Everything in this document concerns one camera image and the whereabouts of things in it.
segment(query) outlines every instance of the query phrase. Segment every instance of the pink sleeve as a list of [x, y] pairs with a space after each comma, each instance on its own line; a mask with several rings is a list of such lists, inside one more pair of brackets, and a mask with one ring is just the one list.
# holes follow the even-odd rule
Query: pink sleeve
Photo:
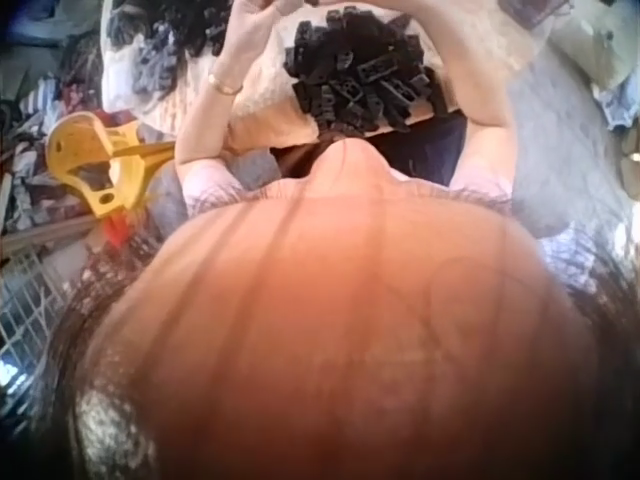
[[476, 166], [466, 166], [457, 170], [449, 188], [468, 190], [505, 200], [511, 198], [513, 193], [511, 182], [486, 168]]
[[189, 216], [239, 202], [246, 193], [221, 160], [197, 160], [182, 181]]

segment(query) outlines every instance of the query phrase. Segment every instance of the nose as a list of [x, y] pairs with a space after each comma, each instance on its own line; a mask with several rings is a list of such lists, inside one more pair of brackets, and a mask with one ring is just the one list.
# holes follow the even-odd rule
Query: nose
[[380, 191], [395, 182], [389, 164], [365, 140], [347, 138], [329, 146], [316, 160], [306, 196], [338, 196]]

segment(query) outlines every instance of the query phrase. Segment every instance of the hand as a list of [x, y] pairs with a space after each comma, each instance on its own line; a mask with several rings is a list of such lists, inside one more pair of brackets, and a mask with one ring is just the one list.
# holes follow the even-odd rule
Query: hand
[[303, 0], [234, 0], [216, 77], [229, 87], [242, 85], [262, 55], [274, 25], [304, 4]]

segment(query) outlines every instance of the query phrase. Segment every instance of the pile of black plastic parts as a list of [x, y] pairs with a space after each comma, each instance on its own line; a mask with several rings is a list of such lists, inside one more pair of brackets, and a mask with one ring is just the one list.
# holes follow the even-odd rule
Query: pile of black plastic parts
[[383, 120], [409, 131], [406, 120], [420, 99], [436, 116], [447, 115], [446, 101], [433, 69], [423, 65], [418, 35], [407, 35], [411, 22], [401, 15], [385, 23], [373, 12], [346, 7], [327, 13], [326, 26], [301, 22], [285, 69], [304, 113], [318, 124], [320, 137], [362, 137]]

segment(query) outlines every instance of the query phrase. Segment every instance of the wrist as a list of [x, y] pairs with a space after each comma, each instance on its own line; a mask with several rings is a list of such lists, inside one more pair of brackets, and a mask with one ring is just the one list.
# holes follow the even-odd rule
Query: wrist
[[232, 90], [239, 90], [244, 83], [244, 79], [249, 73], [249, 69], [253, 62], [241, 60], [238, 57], [233, 57], [224, 50], [220, 56], [216, 59], [211, 73], [213, 73], [216, 80], [222, 85]]

